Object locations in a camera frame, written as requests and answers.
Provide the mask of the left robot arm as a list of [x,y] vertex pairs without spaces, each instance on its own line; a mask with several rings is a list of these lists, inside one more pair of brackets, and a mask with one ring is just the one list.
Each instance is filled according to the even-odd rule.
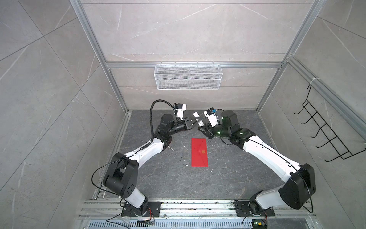
[[123,198],[136,216],[143,216],[148,209],[148,198],[137,188],[139,168],[167,149],[173,134],[191,130],[196,122],[196,119],[188,117],[175,120],[171,114],[164,114],[153,132],[152,140],[127,154],[116,153],[112,157],[103,185]]

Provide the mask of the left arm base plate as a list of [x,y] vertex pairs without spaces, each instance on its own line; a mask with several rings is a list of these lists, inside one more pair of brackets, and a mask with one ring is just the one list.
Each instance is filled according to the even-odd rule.
[[159,217],[161,211],[161,202],[149,201],[143,203],[140,208],[136,208],[130,203],[124,203],[122,216],[125,217]]

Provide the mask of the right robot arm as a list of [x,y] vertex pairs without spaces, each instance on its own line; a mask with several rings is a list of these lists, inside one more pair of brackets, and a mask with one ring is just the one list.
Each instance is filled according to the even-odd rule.
[[299,210],[312,201],[316,192],[315,171],[309,164],[299,164],[265,143],[257,134],[240,127],[236,113],[211,108],[202,114],[194,113],[199,130],[209,139],[226,138],[231,145],[250,153],[275,172],[284,184],[278,188],[255,193],[249,200],[251,214],[259,216],[266,210],[287,205]]

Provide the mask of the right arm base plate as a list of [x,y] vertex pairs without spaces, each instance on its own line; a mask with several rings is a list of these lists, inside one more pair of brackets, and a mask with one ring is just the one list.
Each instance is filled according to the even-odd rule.
[[234,205],[236,214],[239,217],[249,217],[249,216],[274,217],[275,216],[273,208],[262,209],[257,204],[250,202],[250,201],[234,200],[233,205]]

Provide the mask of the red envelope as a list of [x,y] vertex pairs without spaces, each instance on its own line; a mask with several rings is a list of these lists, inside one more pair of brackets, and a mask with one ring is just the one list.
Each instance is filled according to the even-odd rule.
[[207,142],[205,138],[192,138],[191,165],[192,167],[208,167]]

